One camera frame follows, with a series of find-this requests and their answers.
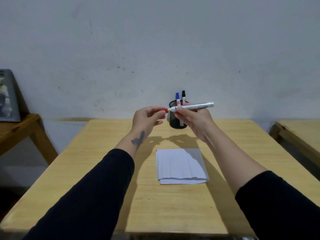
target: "person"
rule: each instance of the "person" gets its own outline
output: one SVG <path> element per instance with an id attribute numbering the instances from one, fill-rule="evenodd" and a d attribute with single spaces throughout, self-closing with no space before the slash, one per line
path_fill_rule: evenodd
<path id="1" fill-rule="evenodd" d="M 139 146 L 165 118 L 162 106 L 134 114 L 131 131 L 32 227 L 24 240 L 110 239 L 134 173 Z M 178 107 L 175 116 L 212 151 L 259 239 L 315 239 L 320 208 L 241 150 L 207 109 Z"/>

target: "black sleeve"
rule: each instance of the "black sleeve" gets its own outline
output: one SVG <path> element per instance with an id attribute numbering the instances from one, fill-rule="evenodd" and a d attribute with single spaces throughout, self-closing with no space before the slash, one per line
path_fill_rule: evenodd
<path id="1" fill-rule="evenodd" d="M 111 150 L 23 239 L 110 239 L 133 173 L 132 157 Z"/>
<path id="2" fill-rule="evenodd" d="M 252 178 L 235 199 L 259 239 L 320 236 L 320 208 L 271 171 Z"/>

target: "pen holder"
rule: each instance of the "pen holder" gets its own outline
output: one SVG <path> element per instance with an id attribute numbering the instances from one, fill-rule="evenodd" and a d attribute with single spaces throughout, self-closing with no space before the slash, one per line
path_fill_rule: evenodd
<path id="1" fill-rule="evenodd" d="M 170 108 L 171 108 L 171 107 L 175 107 L 175 106 L 177 106 L 177 101 L 176 101 L 176 100 L 171 101 L 171 102 L 169 103 L 169 107 L 170 107 Z M 180 126 L 180 121 L 174 116 L 174 113 L 173 113 L 173 112 L 170 112 L 169 114 L 170 114 L 170 115 L 169 115 L 169 117 L 170 117 L 169 124 L 170 124 L 170 126 L 171 126 L 172 128 L 174 128 L 174 129 L 184 129 L 184 128 L 187 127 L 186 124 L 183 124 L 183 126 Z"/>

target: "picture frame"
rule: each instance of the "picture frame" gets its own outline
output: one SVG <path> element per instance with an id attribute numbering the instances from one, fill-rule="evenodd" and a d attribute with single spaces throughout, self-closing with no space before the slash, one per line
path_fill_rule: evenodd
<path id="1" fill-rule="evenodd" d="M 1 121 L 21 121 L 14 89 L 14 74 L 10 69 L 0 69 L 0 122 Z"/>

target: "hand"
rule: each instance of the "hand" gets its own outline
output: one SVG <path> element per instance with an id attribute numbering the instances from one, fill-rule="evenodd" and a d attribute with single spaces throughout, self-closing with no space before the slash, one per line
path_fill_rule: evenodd
<path id="1" fill-rule="evenodd" d="M 198 137 L 201 141 L 208 143 L 207 136 L 210 132 L 210 129 L 216 126 L 209 110 L 199 109 L 197 111 L 191 111 L 179 106 L 174 115 L 187 126 L 189 126 L 196 137 Z"/>
<path id="2" fill-rule="evenodd" d="M 150 106 L 137 110 L 134 113 L 131 133 L 139 134 L 139 145 L 150 135 L 156 125 L 163 123 L 162 119 L 166 118 L 166 112 L 163 106 Z"/>

